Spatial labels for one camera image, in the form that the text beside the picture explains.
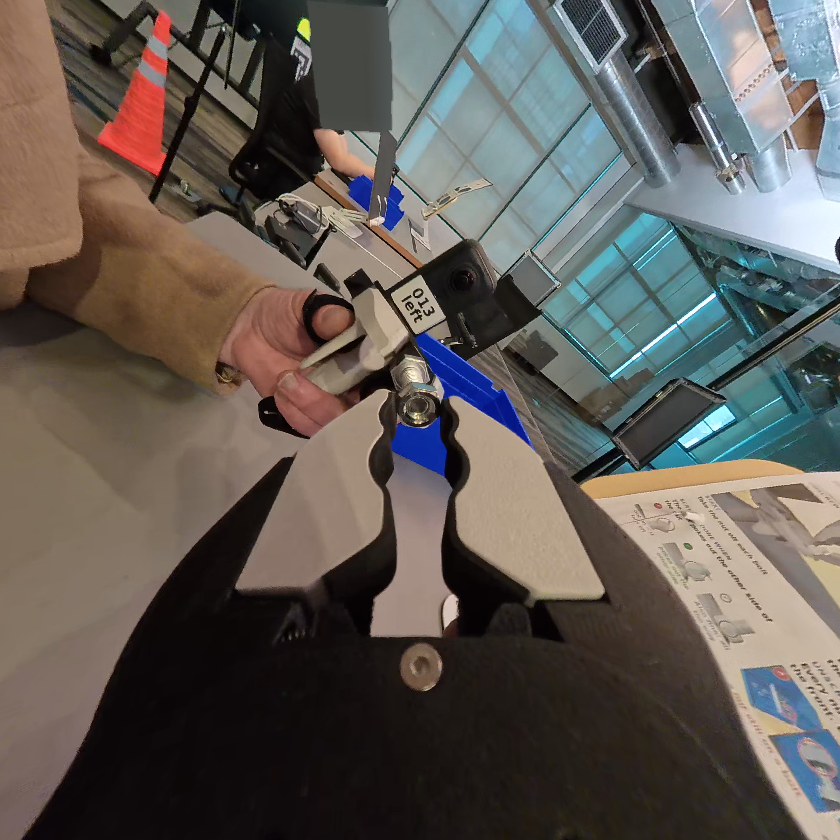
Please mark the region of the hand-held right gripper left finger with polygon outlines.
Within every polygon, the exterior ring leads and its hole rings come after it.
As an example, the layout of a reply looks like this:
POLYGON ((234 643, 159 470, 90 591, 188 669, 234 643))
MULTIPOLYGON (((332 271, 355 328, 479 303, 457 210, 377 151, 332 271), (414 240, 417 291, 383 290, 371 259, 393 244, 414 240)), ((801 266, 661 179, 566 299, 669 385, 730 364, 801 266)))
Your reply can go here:
POLYGON ((235 585, 242 595, 338 603, 363 636, 397 566, 387 483, 395 394, 378 390, 301 446, 235 585))

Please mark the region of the printed instruction sheet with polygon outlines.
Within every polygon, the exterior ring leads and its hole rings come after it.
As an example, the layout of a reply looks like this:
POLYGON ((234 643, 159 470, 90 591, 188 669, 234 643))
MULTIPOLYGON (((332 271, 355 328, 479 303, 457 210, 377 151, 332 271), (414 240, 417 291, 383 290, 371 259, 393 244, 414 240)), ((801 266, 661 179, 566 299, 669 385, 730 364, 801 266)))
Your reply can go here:
POLYGON ((677 594, 805 838, 839 838, 839 476, 590 495, 677 594))

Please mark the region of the rectangular metal duct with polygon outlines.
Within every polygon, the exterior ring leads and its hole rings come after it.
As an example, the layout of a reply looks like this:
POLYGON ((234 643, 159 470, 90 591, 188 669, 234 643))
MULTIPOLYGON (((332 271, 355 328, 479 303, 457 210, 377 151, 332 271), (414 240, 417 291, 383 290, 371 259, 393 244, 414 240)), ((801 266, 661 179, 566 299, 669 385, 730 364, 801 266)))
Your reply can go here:
POLYGON ((791 177, 785 136, 806 104, 790 95, 814 83, 823 115, 815 174, 823 197, 838 202, 838 2, 767 2, 778 39, 772 48, 753 2, 660 1, 653 7, 700 104, 730 152, 746 159, 760 192, 791 177))

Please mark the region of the white air vent grille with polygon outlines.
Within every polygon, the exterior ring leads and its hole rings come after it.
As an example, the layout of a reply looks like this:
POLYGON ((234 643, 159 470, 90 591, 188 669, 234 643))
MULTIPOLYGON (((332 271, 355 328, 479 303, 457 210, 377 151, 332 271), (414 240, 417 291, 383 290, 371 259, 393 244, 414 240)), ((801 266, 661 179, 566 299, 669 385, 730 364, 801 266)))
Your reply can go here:
POLYGON ((608 1, 556 1, 552 8, 596 75, 627 41, 627 29, 608 1))

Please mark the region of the steel hex bolt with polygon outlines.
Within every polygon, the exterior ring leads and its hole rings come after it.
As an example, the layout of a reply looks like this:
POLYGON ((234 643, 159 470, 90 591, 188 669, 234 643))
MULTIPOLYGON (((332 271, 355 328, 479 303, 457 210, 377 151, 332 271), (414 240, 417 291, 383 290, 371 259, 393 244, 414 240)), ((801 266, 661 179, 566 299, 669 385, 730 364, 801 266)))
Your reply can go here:
POLYGON ((390 369, 392 382, 397 392, 431 385, 429 368, 425 359, 416 354, 407 353, 395 360, 390 369))

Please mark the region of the person's left hand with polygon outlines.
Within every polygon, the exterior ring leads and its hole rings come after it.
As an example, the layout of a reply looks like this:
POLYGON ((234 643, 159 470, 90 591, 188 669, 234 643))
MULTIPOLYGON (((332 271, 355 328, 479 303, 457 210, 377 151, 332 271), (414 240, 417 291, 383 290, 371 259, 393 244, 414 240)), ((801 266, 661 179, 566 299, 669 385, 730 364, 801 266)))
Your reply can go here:
POLYGON ((319 346, 306 330, 304 312, 314 292, 271 287, 239 313, 219 362, 241 373, 261 397, 272 396, 279 415, 311 437, 361 401, 358 389, 331 395, 303 372, 300 362, 319 346))

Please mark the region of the blue plastic bin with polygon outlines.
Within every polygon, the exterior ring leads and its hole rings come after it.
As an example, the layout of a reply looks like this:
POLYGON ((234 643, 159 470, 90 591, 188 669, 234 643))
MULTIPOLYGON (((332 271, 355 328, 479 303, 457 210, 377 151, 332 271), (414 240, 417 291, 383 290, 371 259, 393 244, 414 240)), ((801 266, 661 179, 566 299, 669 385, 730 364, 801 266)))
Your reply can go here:
MULTIPOLYGON (((498 390, 489 377, 430 335, 419 335, 416 342, 431 372, 440 380, 445 396, 461 397, 532 446, 507 393, 498 390)), ((399 424, 392 441, 392 451, 437 475, 445 475, 446 448, 439 421, 428 428, 409 428, 399 424)))
POLYGON ((350 182, 349 196, 366 211, 369 221, 377 222, 378 226, 390 233, 404 218, 404 194, 397 185, 391 185, 387 197, 383 199, 383 205, 380 206, 380 199, 373 197, 373 181, 365 175, 360 175, 350 182))

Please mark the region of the orange traffic cone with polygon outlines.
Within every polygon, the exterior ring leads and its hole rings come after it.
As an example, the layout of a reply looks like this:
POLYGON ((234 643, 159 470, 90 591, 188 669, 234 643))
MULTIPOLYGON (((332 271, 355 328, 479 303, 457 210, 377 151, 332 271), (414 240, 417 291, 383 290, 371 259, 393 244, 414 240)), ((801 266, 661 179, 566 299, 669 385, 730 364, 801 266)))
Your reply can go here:
POLYGON ((153 175, 161 172, 165 161, 163 127, 171 26, 169 15, 159 12, 119 110, 97 137, 100 146, 153 175))

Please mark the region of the steel hex nut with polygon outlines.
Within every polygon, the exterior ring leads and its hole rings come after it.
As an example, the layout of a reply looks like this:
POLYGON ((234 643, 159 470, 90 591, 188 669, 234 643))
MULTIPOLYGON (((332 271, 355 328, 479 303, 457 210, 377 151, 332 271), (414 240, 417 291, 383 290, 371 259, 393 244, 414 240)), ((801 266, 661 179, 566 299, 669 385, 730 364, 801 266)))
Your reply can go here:
POLYGON ((426 428, 438 419, 440 397, 430 384, 412 382, 396 396, 396 413, 402 425, 426 428))

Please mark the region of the grey flat bar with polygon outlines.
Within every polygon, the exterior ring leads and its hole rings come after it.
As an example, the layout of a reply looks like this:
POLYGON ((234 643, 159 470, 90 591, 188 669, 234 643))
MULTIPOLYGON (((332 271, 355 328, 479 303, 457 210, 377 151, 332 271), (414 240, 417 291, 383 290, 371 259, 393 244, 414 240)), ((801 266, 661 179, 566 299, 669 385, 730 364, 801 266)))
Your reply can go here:
POLYGON ((394 178, 396 149, 397 141, 391 132, 381 132, 374 166, 369 213, 367 216, 367 224, 370 227, 381 226, 385 221, 387 200, 394 178))

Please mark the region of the black flat panel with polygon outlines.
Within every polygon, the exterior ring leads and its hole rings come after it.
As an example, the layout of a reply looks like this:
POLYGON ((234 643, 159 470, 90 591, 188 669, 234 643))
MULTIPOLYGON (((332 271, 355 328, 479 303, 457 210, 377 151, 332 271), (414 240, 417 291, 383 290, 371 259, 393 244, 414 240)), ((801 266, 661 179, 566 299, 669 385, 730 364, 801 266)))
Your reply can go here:
POLYGON ((678 377, 621 423, 612 441, 631 467, 640 470, 726 402, 723 394, 678 377))

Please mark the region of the black tilted stand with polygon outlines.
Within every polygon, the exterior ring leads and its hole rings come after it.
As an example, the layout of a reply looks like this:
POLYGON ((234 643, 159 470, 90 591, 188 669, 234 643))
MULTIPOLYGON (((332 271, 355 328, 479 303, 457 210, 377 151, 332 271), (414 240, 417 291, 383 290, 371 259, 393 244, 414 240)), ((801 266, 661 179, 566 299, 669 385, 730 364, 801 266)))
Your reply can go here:
POLYGON ((505 349, 519 333, 541 315, 541 306, 560 288, 560 281, 541 259, 527 250, 497 283, 495 299, 509 321, 497 342, 505 349))

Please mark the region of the round metal duct pipe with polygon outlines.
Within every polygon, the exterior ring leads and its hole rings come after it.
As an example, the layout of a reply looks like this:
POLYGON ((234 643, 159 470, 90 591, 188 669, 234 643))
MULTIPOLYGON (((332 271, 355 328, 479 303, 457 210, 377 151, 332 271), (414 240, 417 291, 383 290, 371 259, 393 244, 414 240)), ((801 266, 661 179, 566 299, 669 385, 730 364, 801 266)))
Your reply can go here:
POLYGON ((642 167, 644 182, 659 188, 674 181, 680 173, 675 146, 620 49, 597 71, 595 83, 642 167))

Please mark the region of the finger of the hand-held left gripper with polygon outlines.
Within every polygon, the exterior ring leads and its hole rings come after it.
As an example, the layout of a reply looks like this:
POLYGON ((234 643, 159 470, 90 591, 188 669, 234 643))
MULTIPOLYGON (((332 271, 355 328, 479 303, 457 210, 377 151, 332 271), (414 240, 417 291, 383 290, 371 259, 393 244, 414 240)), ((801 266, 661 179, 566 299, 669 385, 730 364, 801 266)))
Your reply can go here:
POLYGON ((375 287, 363 290, 353 298, 354 328, 359 363, 364 370, 382 370, 405 348, 410 336, 408 329, 385 298, 375 287))

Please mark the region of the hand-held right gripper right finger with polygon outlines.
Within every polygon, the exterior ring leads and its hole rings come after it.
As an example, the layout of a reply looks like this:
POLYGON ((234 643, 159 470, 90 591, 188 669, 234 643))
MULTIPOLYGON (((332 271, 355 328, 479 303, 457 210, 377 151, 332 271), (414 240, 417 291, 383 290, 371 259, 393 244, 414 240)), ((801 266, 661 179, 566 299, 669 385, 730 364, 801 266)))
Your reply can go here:
POLYGON ((462 635, 482 635, 509 605, 598 602, 605 586, 547 466, 521 437, 461 397, 441 408, 451 493, 444 582, 462 635))

